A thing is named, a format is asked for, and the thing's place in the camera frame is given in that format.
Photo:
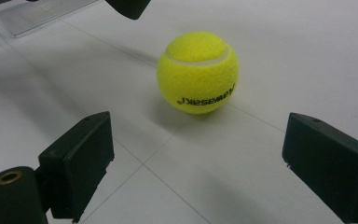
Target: white floor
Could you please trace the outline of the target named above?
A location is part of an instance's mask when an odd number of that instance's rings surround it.
[[[241,64],[229,104],[203,116],[156,81],[165,47],[195,30]],[[0,171],[36,168],[102,111],[116,158],[80,223],[341,223],[281,153],[290,112],[358,139],[358,1],[152,0],[138,21],[99,1],[21,38],[0,30]]]

